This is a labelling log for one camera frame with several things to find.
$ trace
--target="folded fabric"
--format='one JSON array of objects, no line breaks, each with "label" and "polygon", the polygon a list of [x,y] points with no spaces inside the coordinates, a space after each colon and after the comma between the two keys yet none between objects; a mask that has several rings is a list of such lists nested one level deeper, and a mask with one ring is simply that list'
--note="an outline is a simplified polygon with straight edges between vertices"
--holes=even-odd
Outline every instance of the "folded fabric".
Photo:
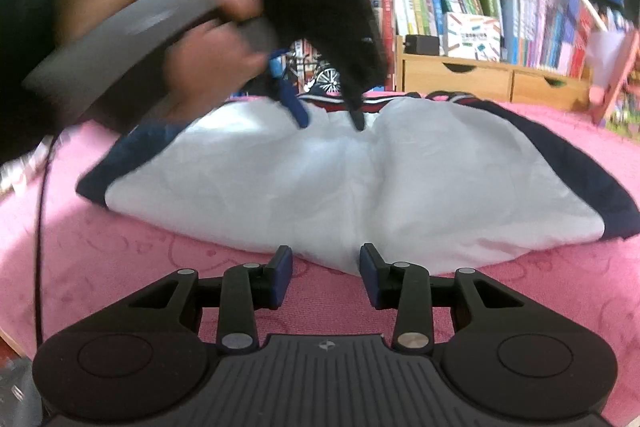
[{"label": "folded fabric", "polygon": [[339,98],[302,98],[304,130],[264,99],[187,128],[140,126],[78,193],[204,241],[289,245],[347,273],[367,242],[387,262],[438,274],[640,232],[636,204],[610,174],[495,103],[370,98],[357,132]]}]

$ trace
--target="black cloth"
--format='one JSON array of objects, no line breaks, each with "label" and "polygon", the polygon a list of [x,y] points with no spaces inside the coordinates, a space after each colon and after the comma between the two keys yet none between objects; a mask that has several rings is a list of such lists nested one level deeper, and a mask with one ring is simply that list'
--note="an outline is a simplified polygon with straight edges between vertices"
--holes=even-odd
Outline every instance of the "black cloth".
[{"label": "black cloth", "polygon": [[55,133],[50,105],[22,81],[55,49],[56,0],[0,0],[0,164]]}]

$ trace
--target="metal pivot screw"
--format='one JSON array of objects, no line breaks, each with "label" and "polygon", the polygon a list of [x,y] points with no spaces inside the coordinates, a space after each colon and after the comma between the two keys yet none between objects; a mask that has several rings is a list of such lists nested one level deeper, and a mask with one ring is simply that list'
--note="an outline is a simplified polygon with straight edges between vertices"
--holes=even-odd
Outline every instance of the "metal pivot screw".
[{"label": "metal pivot screw", "polygon": [[429,344],[429,337],[412,331],[398,336],[398,344],[406,349],[422,349]]},{"label": "metal pivot screw", "polygon": [[226,349],[246,349],[254,343],[252,337],[246,333],[229,333],[222,337],[222,345]]}]

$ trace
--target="navy blue trim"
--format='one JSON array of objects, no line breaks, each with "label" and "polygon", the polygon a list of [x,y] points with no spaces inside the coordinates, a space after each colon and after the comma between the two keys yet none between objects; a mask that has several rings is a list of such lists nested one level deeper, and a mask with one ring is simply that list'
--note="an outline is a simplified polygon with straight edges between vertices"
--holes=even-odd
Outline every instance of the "navy blue trim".
[{"label": "navy blue trim", "polygon": [[121,137],[98,165],[76,185],[76,193],[108,208],[104,201],[110,185],[118,178],[142,167],[162,152],[186,124],[145,123]]},{"label": "navy blue trim", "polygon": [[640,212],[622,185],[590,156],[575,148],[542,124],[527,120],[496,103],[474,100],[468,107],[504,118],[527,136],[556,175],[576,196],[602,216],[601,240],[628,239],[640,233]]},{"label": "navy blue trim", "polygon": [[[324,91],[320,91],[321,94],[314,94],[312,92],[302,93],[298,95],[298,98],[329,112],[348,110],[341,96],[330,96]],[[421,98],[421,96],[417,92],[368,96],[362,101],[361,111],[366,113],[380,112],[387,103],[396,98]]]}]

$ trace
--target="black cable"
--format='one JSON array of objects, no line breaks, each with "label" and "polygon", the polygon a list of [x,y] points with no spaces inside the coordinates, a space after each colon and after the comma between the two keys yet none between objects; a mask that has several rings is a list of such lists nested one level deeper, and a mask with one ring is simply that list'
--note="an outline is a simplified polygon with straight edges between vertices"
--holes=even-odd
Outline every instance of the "black cable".
[{"label": "black cable", "polygon": [[35,231],[35,252],[34,252],[34,271],[33,271],[33,319],[36,330],[36,348],[40,348],[43,342],[42,334],[42,222],[44,220],[44,203],[47,194],[47,181],[49,180],[49,172],[53,154],[56,148],[58,136],[54,136],[47,151],[47,158],[44,162],[44,170],[42,172],[42,183],[40,184],[40,195],[38,197],[38,214],[36,217]]}]

